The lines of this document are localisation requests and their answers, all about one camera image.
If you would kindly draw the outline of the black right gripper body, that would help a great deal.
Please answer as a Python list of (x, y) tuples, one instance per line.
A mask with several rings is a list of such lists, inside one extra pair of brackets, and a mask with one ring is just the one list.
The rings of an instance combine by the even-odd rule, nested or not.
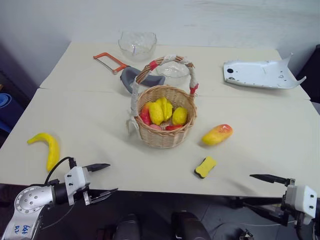
[(282, 196), (280, 203), (280, 210), (282, 214), (280, 214), (276, 218), (276, 223), (287, 226), (289, 221), (289, 216), (297, 218), (297, 210), (295, 207), (295, 201), (297, 197), (297, 186), (295, 185), (295, 179), (293, 178), (283, 178), (277, 177), (276, 182), (283, 184), (287, 187), (285, 194)]

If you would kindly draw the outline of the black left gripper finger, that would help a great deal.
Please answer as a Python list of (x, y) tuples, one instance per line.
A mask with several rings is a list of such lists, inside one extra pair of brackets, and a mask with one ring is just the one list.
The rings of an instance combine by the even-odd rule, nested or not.
[(109, 166), (110, 166), (110, 164), (108, 164), (108, 163), (94, 163), (94, 164), (90, 164), (87, 166), (87, 171), (88, 172), (96, 172), (96, 171), (102, 170), (104, 168), (107, 168)]
[(104, 192), (102, 192), (99, 196), (93, 197), (91, 198), (91, 203), (99, 203), (102, 202), (104, 200), (106, 200), (107, 198), (109, 198), (113, 193), (115, 193), (118, 190), (118, 188), (114, 188), (111, 190), (106, 190)]

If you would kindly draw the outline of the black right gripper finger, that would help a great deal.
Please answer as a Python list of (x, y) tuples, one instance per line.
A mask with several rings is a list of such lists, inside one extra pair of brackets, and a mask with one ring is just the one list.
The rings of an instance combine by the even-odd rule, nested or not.
[(248, 208), (257, 215), (282, 226), (285, 225), (285, 211), (279, 197), (231, 197), (229, 205), (233, 209)]
[(292, 183), (291, 178), (283, 178), (283, 177), (279, 177), (271, 174), (250, 174), (249, 176), (264, 182), (268, 182), (268, 183), (283, 184), (286, 187)]

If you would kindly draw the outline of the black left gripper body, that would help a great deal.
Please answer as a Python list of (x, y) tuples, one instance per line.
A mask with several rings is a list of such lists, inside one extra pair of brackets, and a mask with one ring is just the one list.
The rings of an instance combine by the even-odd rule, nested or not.
[(82, 169), (82, 195), (83, 195), (83, 199), (84, 199), (84, 203), (86, 206), (92, 204), (92, 198), (89, 194), (89, 190), (90, 190), (90, 171), (87, 167), (83, 167)]

